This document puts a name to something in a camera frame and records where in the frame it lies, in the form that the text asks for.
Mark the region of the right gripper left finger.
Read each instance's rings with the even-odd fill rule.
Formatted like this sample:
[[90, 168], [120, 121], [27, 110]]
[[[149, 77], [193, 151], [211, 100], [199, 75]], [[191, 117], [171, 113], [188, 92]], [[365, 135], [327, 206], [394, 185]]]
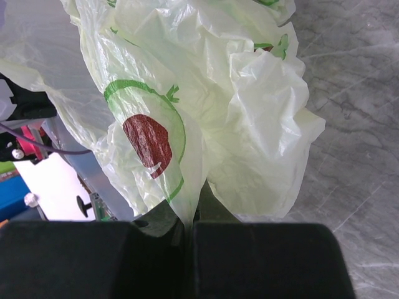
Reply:
[[165, 202], [132, 222], [12, 221], [2, 298], [178, 298], [184, 227]]

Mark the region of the light green plastic bag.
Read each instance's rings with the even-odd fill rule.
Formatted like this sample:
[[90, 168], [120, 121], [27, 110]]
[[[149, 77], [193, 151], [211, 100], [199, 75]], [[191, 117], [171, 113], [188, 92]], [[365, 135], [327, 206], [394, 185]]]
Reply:
[[208, 183], [232, 213], [284, 217], [324, 119], [294, 1], [6, 1], [1, 72], [45, 92], [135, 215], [189, 224]]

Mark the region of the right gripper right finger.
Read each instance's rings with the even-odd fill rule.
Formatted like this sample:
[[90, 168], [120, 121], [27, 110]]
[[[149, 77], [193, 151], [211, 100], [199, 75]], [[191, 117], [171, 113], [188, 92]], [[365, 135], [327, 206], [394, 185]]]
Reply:
[[354, 298], [337, 239], [315, 223], [239, 221], [205, 184], [193, 226], [196, 298]]

